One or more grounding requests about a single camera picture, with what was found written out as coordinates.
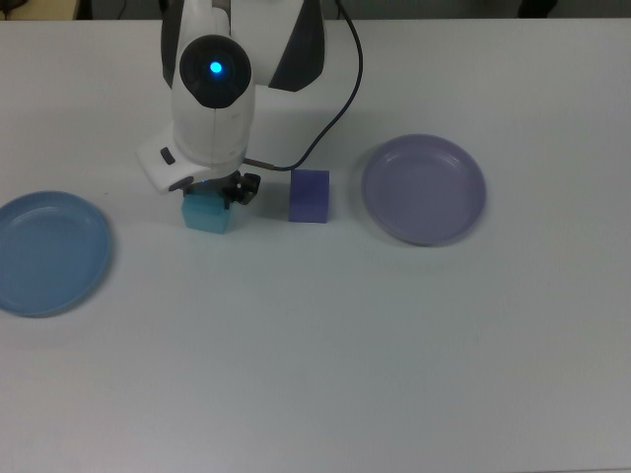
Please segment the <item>blue led light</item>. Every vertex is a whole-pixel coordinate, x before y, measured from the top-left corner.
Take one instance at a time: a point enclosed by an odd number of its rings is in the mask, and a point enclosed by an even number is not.
[[[224,66],[222,66],[221,63],[217,61],[213,61],[210,63],[210,72],[212,72],[213,74],[221,74],[221,71],[223,70]]]

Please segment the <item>purple cube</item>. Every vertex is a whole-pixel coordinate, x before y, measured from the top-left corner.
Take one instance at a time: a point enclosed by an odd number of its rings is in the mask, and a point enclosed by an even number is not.
[[[325,224],[328,221],[328,170],[292,170],[289,221]]]

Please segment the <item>light blue cube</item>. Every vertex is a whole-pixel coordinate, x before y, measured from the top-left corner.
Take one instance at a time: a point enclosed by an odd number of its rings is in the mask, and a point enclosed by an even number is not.
[[[217,193],[188,194],[181,204],[181,214],[190,229],[223,235],[228,229],[231,210],[226,210],[224,198]]]

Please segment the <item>plastic plate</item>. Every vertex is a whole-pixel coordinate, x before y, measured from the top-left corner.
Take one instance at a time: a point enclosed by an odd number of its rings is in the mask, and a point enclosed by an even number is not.
[[[0,209],[0,309],[44,316],[68,308],[107,268],[110,237],[89,202],[37,192]]]
[[[382,145],[366,166],[362,192],[370,214],[388,232],[427,246],[464,237],[486,203],[475,160],[430,135],[401,136]]]

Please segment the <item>black cable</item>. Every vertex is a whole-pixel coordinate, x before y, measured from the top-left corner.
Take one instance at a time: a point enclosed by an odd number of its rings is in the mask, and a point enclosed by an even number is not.
[[[307,160],[309,155],[312,153],[312,151],[320,142],[320,140],[324,137],[324,135],[328,133],[328,130],[330,130],[333,126],[335,126],[335,123],[337,123],[339,119],[344,115],[344,113],[346,113],[346,110],[348,110],[348,108],[351,106],[351,103],[355,99],[355,96],[357,96],[357,93],[359,92],[359,88],[362,85],[362,77],[364,75],[364,51],[362,50],[362,41],[359,39],[357,30],[355,30],[355,25],[353,25],[353,21],[351,20],[351,17],[348,15],[348,12],[342,5],[341,0],[335,0],[335,3],[337,4],[337,8],[339,8],[339,11],[344,17],[344,20],[346,20],[346,23],[348,24],[348,27],[351,30],[351,34],[353,35],[353,38],[355,39],[355,44],[357,46],[357,57],[358,57],[359,67],[357,71],[357,80],[355,81],[355,87],[353,88],[353,92],[351,93],[350,97],[348,98],[348,101],[346,101],[346,104],[342,107],[342,109],[337,113],[337,115],[335,115],[335,117],[328,123],[328,125],[324,127],[324,129],[320,132],[320,134],[317,135],[317,137],[314,139],[312,144],[309,146],[309,148],[305,151],[303,156],[296,163],[292,164],[291,166],[286,166],[286,167],[268,166],[266,167],[267,169],[273,169],[273,170],[278,170],[278,171],[289,171],[289,170],[294,170],[294,169],[299,168]]]
[[[125,13],[126,9],[127,9],[127,0],[123,0],[122,7],[120,8],[120,11],[118,12],[118,16],[116,17],[117,20],[120,20],[122,18],[122,14]]]

